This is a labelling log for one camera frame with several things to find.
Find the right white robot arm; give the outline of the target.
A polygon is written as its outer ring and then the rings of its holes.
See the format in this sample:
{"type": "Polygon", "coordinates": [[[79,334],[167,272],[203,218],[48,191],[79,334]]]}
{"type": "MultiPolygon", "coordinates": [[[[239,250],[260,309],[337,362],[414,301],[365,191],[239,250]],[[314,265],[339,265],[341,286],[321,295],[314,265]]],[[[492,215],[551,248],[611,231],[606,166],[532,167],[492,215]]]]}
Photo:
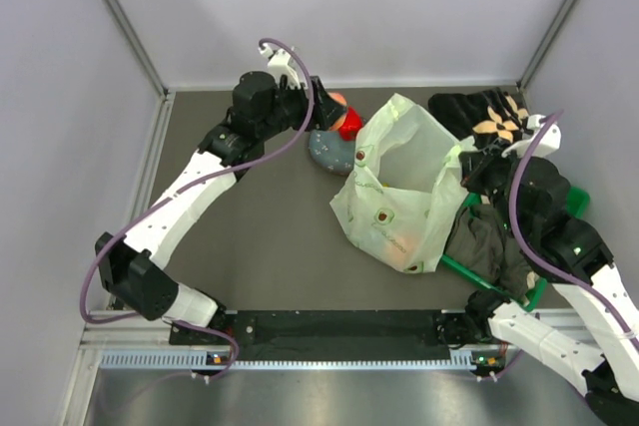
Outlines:
{"type": "Polygon", "coordinates": [[[532,270],[572,307],[593,342],[577,340],[502,293],[472,294],[475,340],[511,343],[565,379],[606,425],[638,422],[638,309],[599,232],[570,210],[571,185],[548,160],[469,152],[461,184],[496,207],[532,270]]]}

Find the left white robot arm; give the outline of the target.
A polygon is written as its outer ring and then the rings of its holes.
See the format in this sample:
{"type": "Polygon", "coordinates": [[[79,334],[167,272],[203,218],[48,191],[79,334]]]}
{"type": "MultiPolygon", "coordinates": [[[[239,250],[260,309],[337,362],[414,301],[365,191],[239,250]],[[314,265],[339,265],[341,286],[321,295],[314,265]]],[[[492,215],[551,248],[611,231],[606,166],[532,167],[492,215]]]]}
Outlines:
{"type": "Polygon", "coordinates": [[[224,119],[156,202],[123,232],[97,240],[103,288],[147,320],[186,322],[203,341],[220,340],[227,328],[224,307],[166,274],[173,252],[218,197],[270,159],[268,140],[287,130],[334,132],[346,112],[345,99],[328,93],[317,77],[307,88],[295,88],[265,72],[243,75],[224,119]]]}

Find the pale green plastic bag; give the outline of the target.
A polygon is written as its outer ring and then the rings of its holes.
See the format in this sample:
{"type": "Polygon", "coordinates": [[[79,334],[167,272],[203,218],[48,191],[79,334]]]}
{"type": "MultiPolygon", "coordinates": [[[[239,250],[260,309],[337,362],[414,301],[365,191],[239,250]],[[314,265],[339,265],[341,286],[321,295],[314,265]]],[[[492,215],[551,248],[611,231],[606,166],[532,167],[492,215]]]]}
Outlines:
{"type": "Polygon", "coordinates": [[[353,169],[330,202],[346,238],[396,271],[436,271],[468,195],[459,156],[473,149],[393,95],[357,133],[353,169]]]}

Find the peach coloured fruit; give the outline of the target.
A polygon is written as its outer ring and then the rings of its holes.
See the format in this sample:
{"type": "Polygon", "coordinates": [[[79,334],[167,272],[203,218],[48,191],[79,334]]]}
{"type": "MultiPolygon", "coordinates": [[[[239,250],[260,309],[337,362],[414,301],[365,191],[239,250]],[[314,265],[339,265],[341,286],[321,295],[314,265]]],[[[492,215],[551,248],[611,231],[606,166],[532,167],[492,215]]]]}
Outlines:
{"type": "Polygon", "coordinates": [[[338,92],[329,92],[328,94],[332,100],[334,100],[336,103],[338,103],[342,107],[342,113],[340,117],[329,128],[331,131],[337,131],[341,128],[341,126],[343,125],[345,121],[347,110],[348,110],[347,101],[345,97],[338,92]]]}

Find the red bell pepper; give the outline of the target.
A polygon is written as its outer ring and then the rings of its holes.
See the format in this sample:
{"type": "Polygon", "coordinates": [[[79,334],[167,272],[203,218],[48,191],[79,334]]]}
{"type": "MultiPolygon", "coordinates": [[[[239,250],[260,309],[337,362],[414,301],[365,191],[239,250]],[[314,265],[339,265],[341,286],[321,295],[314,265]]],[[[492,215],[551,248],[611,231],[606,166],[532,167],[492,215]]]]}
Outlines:
{"type": "Polygon", "coordinates": [[[337,122],[336,131],[345,142],[353,142],[363,128],[364,121],[353,107],[347,107],[344,115],[337,122]]]}

